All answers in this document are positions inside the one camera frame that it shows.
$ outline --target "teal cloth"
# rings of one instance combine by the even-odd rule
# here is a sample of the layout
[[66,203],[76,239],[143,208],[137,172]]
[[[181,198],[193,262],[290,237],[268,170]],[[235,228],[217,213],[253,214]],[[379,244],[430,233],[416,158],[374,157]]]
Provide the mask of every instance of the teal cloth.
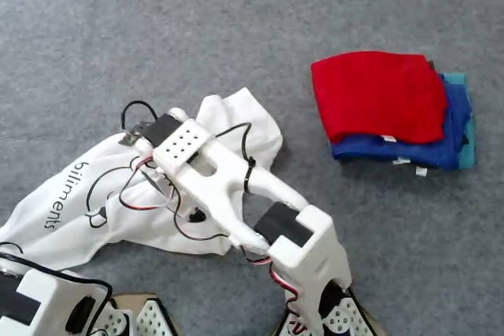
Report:
[[[447,82],[452,84],[459,84],[465,87],[465,92],[467,94],[467,98],[470,104],[471,99],[469,98],[469,88],[467,85],[465,74],[460,72],[452,72],[443,75]],[[471,113],[471,118],[469,119],[469,122],[465,125],[464,133],[465,137],[469,140],[469,143],[464,145],[462,147],[462,150],[458,154],[458,167],[460,169],[472,168],[474,167],[474,164],[476,164],[476,139],[474,135],[473,113]]]

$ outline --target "white cloth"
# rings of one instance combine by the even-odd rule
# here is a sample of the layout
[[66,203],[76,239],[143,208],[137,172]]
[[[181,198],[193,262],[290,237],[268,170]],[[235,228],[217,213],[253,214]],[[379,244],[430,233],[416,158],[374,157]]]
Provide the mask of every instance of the white cloth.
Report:
[[[246,151],[267,169],[282,144],[274,119],[246,88],[224,99],[217,95],[206,97],[196,120],[214,134],[251,122]],[[219,139],[241,154],[244,131],[239,128]],[[205,242],[185,238],[175,228],[172,212],[165,207],[167,198],[140,172],[123,199],[128,199],[128,204],[162,207],[135,211],[120,204],[118,193],[139,162],[132,147],[118,144],[123,136],[112,135],[100,142],[23,199],[0,228],[0,242],[14,242],[28,259],[54,269],[84,264],[103,245],[121,240],[173,252],[225,254],[230,248],[227,238]],[[242,196],[243,192],[232,195],[233,207],[241,220]],[[180,212],[191,212],[195,203],[183,193],[182,198]],[[169,201],[171,209],[175,203],[176,196]],[[178,223],[195,237],[220,232],[210,217],[200,223]]]

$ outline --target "folded cloth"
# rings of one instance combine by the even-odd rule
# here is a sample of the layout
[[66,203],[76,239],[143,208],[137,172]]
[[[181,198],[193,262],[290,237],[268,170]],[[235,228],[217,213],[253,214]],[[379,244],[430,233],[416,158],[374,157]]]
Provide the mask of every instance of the folded cloth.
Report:
[[[246,151],[267,169],[282,144],[274,119],[247,89],[224,99],[217,95],[205,98],[196,120],[214,134],[251,122]],[[177,196],[161,195],[141,174],[134,177],[122,198],[128,204],[159,207],[135,211],[121,205],[118,194],[139,163],[135,149],[118,144],[123,136],[112,135],[100,142],[23,199],[0,228],[0,242],[16,243],[28,259],[54,269],[86,263],[105,244],[121,240],[181,253],[226,253],[230,248],[227,238],[204,243],[185,238],[167,209],[176,208]],[[236,130],[219,139],[241,154],[242,137],[243,132]],[[198,159],[192,164],[204,168],[205,162]],[[194,212],[197,204],[181,192],[180,214]],[[241,220],[242,197],[242,190],[231,194]],[[211,217],[198,223],[180,219],[178,224],[196,238],[221,232]]]
[[367,157],[380,161],[393,161],[401,157],[429,167],[459,168],[458,154],[464,146],[465,125],[470,120],[472,110],[464,86],[444,80],[444,87],[449,106],[443,123],[445,136],[441,141],[413,144],[387,142],[377,135],[349,135],[343,141],[332,144],[332,156],[335,159]]
[[[453,72],[443,74],[444,79],[451,84],[458,84],[465,87],[466,93],[469,92],[467,87],[467,81],[464,73]],[[471,113],[471,118],[469,122],[465,125],[464,135],[467,139],[467,143],[464,144],[462,150],[458,154],[458,167],[460,169],[469,169],[474,167],[476,164],[476,139],[474,136],[474,119],[473,113]]]
[[391,135],[410,143],[443,138],[447,97],[422,55],[358,51],[312,64],[313,91],[331,142]]

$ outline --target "stack of folded clothes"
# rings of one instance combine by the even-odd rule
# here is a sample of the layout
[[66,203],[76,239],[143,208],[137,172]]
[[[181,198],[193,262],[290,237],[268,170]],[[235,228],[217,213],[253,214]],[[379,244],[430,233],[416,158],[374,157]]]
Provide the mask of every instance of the stack of folded clothes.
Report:
[[358,51],[313,63],[312,77],[335,159],[475,164],[465,74],[438,74],[422,55]]

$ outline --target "black object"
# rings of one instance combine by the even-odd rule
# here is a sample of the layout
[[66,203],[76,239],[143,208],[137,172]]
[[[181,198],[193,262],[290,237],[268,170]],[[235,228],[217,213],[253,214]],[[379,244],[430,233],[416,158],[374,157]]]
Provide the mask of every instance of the black object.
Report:
[[18,293],[21,277],[0,275],[0,318],[6,316],[29,326],[39,310],[40,302]]
[[143,130],[143,136],[156,148],[159,147],[182,123],[169,114],[162,114]]
[[65,330],[70,334],[80,334],[86,326],[95,303],[96,300],[93,297],[82,298],[73,308],[69,320],[66,322]]
[[275,202],[260,218],[254,230],[261,234],[269,244],[283,235],[298,246],[303,247],[313,232],[296,221],[299,212],[283,202]]

